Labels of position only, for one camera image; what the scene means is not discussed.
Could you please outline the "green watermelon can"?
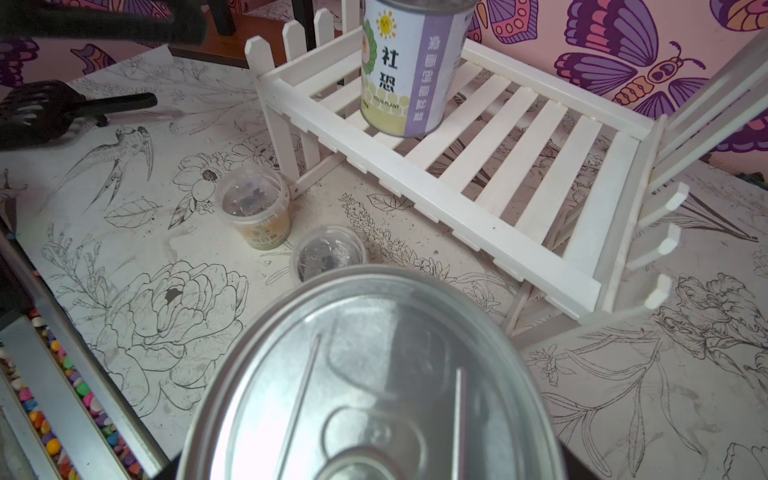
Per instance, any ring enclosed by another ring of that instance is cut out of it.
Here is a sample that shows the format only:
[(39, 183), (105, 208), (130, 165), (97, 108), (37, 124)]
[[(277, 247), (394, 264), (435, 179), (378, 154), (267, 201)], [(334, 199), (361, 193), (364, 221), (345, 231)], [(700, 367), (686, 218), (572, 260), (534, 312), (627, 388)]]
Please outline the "green watermelon can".
[(468, 297), (384, 265), (323, 274), (234, 344), (181, 479), (563, 479), (510, 340)]

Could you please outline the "yellow seed jar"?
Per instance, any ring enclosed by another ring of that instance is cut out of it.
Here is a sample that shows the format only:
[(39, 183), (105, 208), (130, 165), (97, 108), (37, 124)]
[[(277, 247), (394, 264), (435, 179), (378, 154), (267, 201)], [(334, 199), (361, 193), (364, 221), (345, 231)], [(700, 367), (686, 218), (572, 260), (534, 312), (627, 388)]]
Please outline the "yellow seed jar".
[(246, 165), (227, 173), (214, 193), (216, 212), (257, 250), (282, 245), (291, 232), (290, 191), (275, 170)]

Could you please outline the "white wooden slatted shelf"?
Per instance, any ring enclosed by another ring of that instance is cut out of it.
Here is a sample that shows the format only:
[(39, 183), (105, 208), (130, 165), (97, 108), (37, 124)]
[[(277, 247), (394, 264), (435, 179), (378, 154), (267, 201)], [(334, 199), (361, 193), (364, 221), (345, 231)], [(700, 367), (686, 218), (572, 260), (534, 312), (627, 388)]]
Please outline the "white wooden slatted shelf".
[(343, 3), (341, 32), (319, 11), (314, 49), (287, 23), (283, 65), (247, 41), (279, 169), (300, 195), (347, 162), (487, 253), (522, 287), (509, 334), (659, 310), (669, 276), (638, 298), (621, 282), (679, 245), (678, 175), (766, 146), (763, 1), (671, 1), (667, 20), (644, 1), (563, 1), (560, 55), (537, 39), (539, 2), (474, 1), (442, 123), (410, 138), (361, 114), (364, 2)]

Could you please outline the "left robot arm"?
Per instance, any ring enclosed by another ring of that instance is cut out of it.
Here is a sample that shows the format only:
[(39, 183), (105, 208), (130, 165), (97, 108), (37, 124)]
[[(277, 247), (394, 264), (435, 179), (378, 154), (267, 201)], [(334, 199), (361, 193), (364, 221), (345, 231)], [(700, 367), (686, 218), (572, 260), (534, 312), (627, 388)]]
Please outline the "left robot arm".
[(168, 20), (47, 1), (3, 1), (1, 36), (104, 39), (200, 45), (207, 21), (195, 1), (169, 1)]

